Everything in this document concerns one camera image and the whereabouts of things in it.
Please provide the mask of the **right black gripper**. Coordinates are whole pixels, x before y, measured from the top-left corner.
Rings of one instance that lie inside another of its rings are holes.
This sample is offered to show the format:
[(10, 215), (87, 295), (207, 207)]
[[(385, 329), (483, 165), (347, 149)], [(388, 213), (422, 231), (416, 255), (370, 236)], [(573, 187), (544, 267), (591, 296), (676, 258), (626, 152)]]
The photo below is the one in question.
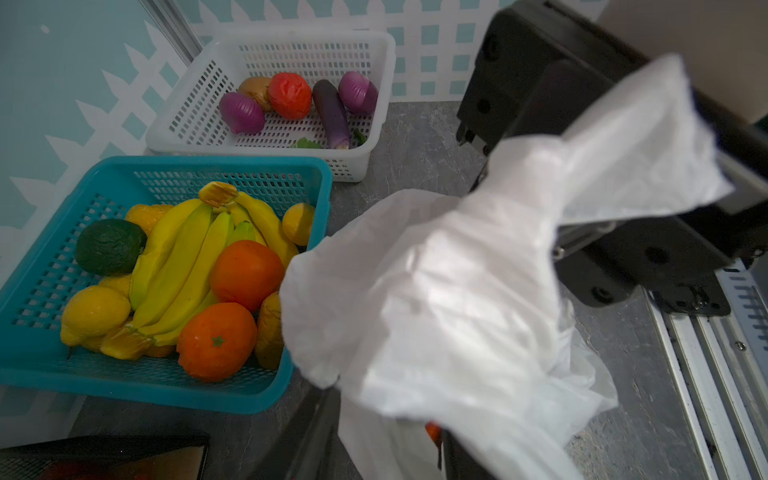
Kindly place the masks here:
[(647, 289), (659, 308), (726, 316), (717, 272), (767, 249), (767, 136), (554, 1), (498, 11), (457, 139), (489, 160), (464, 209), (521, 278), (558, 277), (603, 307)]

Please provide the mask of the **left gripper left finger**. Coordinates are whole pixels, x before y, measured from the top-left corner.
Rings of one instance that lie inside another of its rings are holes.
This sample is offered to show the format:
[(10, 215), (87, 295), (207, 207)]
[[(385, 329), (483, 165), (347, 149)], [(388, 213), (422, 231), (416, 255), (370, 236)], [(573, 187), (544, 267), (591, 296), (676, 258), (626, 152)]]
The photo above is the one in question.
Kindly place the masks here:
[(329, 479), (340, 413), (336, 388), (312, 389), (249, 479)]

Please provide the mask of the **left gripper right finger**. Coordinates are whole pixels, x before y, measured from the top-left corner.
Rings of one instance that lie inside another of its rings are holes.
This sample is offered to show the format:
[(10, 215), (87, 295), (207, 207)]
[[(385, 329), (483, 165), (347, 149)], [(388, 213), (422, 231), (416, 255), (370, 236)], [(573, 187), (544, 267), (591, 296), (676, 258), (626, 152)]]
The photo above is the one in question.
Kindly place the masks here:
[(448, 431), (442, 431), (443, 466), (448, 480), (495, 480)]

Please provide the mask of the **white plastic grocery bag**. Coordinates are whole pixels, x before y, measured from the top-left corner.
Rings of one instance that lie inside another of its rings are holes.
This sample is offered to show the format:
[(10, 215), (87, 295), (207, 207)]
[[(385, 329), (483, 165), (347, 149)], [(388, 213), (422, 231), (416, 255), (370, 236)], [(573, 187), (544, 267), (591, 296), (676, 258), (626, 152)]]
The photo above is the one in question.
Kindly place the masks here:
[(557, 277), (516, 291), (469, 195), (396, 192), (302, 258), (282, 309), (291, 357), (339, 389), (339, 437), (365, 479), (440, 478), (428, 422), (499, 479), (576, 479), (566, 444), (616, 407), (613, 379)]

